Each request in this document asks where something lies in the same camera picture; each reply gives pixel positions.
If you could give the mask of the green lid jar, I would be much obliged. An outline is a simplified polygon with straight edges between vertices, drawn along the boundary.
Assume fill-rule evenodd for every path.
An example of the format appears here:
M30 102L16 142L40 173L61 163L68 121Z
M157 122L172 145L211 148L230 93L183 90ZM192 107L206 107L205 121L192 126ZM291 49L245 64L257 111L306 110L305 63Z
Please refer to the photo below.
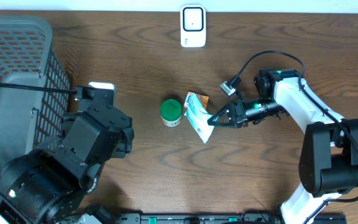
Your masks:
M180 102L174 99L165 100L161 104L160 115L164 125L168 127L178 126L182 117L182 107Z

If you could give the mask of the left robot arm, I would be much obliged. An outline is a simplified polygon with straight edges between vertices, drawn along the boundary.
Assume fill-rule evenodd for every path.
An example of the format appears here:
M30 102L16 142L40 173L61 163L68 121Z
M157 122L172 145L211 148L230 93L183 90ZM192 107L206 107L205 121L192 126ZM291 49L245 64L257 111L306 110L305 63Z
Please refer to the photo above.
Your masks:
M78 111L50 136L9 161L0 176L0 223L71 220L98 185L105 163L132 150L132 118L114 106L114 86L77 86Z

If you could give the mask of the mint green wipes packet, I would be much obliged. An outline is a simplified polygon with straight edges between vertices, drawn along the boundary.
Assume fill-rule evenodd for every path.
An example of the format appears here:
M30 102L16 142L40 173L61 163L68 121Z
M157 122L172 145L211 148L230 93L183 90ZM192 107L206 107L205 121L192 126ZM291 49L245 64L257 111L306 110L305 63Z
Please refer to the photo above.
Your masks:
M196 95L190 98L190 104L186 109L185 116L203 143L206 144L214 129L214 126L210 126L207 123L212 115L203 108Z

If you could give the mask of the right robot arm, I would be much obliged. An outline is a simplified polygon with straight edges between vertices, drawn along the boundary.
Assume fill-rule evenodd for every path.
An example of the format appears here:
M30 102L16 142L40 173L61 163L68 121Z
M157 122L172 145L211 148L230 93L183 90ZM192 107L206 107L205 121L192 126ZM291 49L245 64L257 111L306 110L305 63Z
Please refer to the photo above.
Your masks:
M300 184L281 204L277 221L313 223L332 202L358 201L358 119L334 112L295 69L262 69L254 84L258 99L245 102L238 96L208 124L241 128L285 113L301 128Z

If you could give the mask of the orange white tissue pack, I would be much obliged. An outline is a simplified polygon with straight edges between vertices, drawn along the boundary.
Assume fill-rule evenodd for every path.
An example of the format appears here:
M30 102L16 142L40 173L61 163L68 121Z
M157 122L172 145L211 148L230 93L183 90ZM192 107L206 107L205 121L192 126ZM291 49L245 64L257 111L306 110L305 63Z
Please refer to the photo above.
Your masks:
M193 96L193 95L196 95L197 98L199 99L200 103L203 105L203 108L206 109L207 108L207 105L208 105L208 101L209 101L209 96L206 96L206 95L201 95L201 94L198 94L198 93L194 93L192 91L189 91L186 95L186 98L185 98L185 102L184 102L184 108L187 108L188 105L190 104L190 98Z

